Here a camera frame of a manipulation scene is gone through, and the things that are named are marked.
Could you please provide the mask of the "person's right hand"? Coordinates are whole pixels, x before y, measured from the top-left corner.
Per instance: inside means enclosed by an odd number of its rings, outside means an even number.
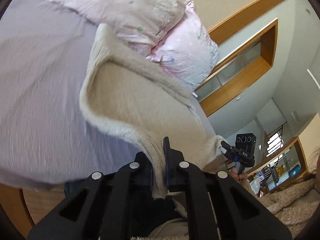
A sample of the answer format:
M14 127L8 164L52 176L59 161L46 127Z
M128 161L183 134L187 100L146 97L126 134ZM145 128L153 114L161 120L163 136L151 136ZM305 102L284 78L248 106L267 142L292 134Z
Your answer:
M230 176L231 176L233 179L235 179L235 180L237 180L237 181L246 180L246 179L248 178L248 175L245 174L245 173L238 174L236 168L232 168L232 169L229 171L229 174L230 174Z

